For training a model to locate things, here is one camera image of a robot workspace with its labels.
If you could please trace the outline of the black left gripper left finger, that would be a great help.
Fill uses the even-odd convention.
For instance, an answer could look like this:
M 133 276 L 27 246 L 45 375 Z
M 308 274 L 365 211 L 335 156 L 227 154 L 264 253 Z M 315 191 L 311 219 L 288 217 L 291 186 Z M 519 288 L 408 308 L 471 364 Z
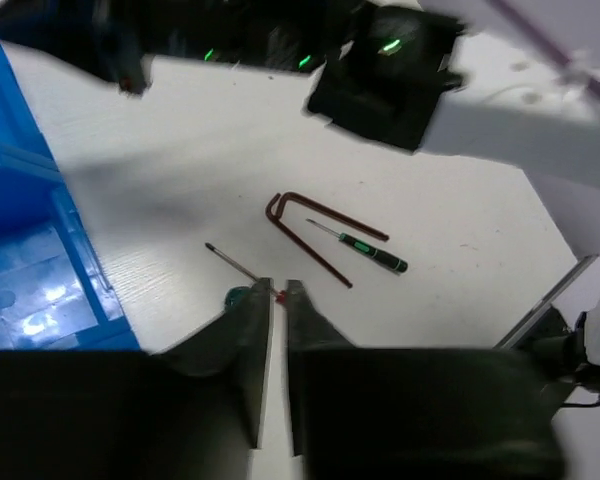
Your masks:
M 215 319 L 156 357 L 196 382 L 219 380 L 228 388 L 249 446 L 260 442 L 273 299 L 260 278 Z

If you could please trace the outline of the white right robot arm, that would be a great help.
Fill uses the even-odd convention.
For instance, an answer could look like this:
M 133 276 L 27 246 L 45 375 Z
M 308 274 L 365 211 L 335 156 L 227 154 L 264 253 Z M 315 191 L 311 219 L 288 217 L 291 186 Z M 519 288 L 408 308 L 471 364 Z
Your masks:
M 156 57 L 313 77 L 304 110 L 359 140 L 510 163 L 600 188 L 600 80 L 537 72 L 448 14 L 375 1 L 2 1 L 0 40 L 123 93 Z

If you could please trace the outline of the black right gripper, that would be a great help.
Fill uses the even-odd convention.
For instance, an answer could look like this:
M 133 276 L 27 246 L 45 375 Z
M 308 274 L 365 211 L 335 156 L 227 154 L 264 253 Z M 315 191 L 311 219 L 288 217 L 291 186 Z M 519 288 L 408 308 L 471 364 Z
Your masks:
M 0 40 L 44 52 L 123 92 L 149 87 L 168 56 L 317 74 L 311 115 L 358 137 L 417 150 L 465 24 L 373 1 L 3 1 Z

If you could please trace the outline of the stubby green screwdriver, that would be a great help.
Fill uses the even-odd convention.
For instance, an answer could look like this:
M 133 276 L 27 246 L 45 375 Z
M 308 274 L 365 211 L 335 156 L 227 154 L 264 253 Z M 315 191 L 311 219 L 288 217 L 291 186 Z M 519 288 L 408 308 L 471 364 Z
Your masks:
M 231 288 L 224 297 L 224 308 L 230 309 L 236 306 L 250 290 L 251 288 L 249 286 L 237 286 Z

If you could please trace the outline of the blue clear handle screwdriver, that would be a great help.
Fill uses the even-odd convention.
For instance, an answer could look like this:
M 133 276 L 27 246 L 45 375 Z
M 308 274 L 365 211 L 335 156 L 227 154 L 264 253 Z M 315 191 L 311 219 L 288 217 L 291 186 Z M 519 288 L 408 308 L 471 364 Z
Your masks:
M 229 257 L 227 254 L 222 252 L 220 249 L 215 247 L 213 244 L 206 242 L 205 247 L 207 249 L 209 249 L 212 253 L 217 255 L 219 258 L 221 258 L 224 262 L 229 264 L 231 267 L 233 267 L 234 269 L 236 269 L 237 271 L 242 273 L 244 276 L 246 276 L 247 278 L 252 280 L 253 282 L 257 282 L 260 280 L 260 277 L 258 275 L 254 274 L 253 272 L 248 270 L 246 267 L 244 267 L 243 265 L 241 265 L 240 263 L 238 263 L 237 261 L 235 261 L 234 259 Z M 286 295 L 285 291 L 278 291 L 275 288 L 270 287 L 269 292 L 274 297 L 274 300 L 276 303 L 278 303 L 280 305 L 282 305 L 284 303 L 285 295 Z

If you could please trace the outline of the dark red hex key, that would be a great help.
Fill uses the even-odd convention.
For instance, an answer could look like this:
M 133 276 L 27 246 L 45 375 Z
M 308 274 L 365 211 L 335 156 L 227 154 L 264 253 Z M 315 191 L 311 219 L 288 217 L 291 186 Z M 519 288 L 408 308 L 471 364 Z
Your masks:
M 318 252 L 316 252 L 310 245 L 308 245 L 303 239 L 301 239 L 296 233 L 289 229 L 283 222 L 282 216 L 284 214 L 284 208 L 286 203 L 292 201 L 302 206 L 306 206 L 310 210 L 318 211 L 320 213 L 326 212 L 326 206 L 316 203 L 315 201 L 304 197 L 303 195 L 295 192 L 286 192 L 284 194 L 276 193 L 273 198 L 268 202 L 265 207 L 266 218 L 280 230 L 288 239 L 290 239 L 295 245 L 301 250 L 308 254 L 313 260 L 315 260 L 321 267 L 326 269 L 331 275 L 333 275 L 340 283 L 346 288 L 351 289 L 353 284 L 348 278 L 346 278 L 338 269 L 336 269 L 331 263 L 324 259 Z
M 309 210 L 318 212 L 332 220 L 335 220 L 346 226 L 352 227 L 353 229 L 365 233 L 377 240 L 381 240 L 384 242 L 389 240 L 388 234 L 377 230 L 367 224 L 364 224 L 358 220 L 355 220 L 352 217 L 349 217 L 337 210 L 334 210 L 297 192 L 286 192 L 284 194 L 277 193 L 274 195 L 274 197 L 270 200 L 269 204 L 266 207 L 266 214 L 270 217 L 271 221 L 280 220 L 282 218 L 286 204 L 288 202 L 295 202 L 299 205 L 308 208 Z

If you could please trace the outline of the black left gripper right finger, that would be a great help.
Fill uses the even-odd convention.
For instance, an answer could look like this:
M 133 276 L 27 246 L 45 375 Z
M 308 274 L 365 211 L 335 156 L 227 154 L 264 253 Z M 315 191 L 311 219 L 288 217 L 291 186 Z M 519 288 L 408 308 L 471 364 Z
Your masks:
M 296 456 L 345 456 L 355 448 L 360 349 L 314 306 L 299 280 L 286 288 L 287 398 Z

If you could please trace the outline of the black green precision screwdriver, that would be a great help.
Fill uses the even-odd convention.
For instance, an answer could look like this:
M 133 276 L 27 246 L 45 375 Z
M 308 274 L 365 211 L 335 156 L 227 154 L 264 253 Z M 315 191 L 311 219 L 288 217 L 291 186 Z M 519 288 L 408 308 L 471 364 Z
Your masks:
M 319 228 L 320 230 L 336 237 L 340 243 L 347 245 L 357 253 L 365 256 L 366 258 L 372 260 L 374 263 L 382 266 L 383 268 L 389 271 L 392 271 L 396 274 L 403 274 L 406 273 L 408 270 L 408 263 L 396 255 L 371 246 L 370 244 L 350 234 L 344 232 L 337 232 L 333 229 L 330 229 L 327 226 L 324 226 L 313 219 L 307 218 L 306 221 Z

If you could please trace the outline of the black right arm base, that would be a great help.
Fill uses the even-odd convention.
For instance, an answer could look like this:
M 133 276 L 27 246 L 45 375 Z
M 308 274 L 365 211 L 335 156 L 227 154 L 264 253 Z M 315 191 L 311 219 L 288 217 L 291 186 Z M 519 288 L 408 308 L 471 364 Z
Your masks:
M 585 322 L 582 312 L 573 328 L 561 313 L 550 307 L 528 331 L 518 348 L 526 352 L 546 378 L 542 396 L 554 411 L 566 408 L 600 407 L 600 366 L 587 357 Z M 568 401 L 571 393 L 582 388 L 596 398 L 590 403 Z

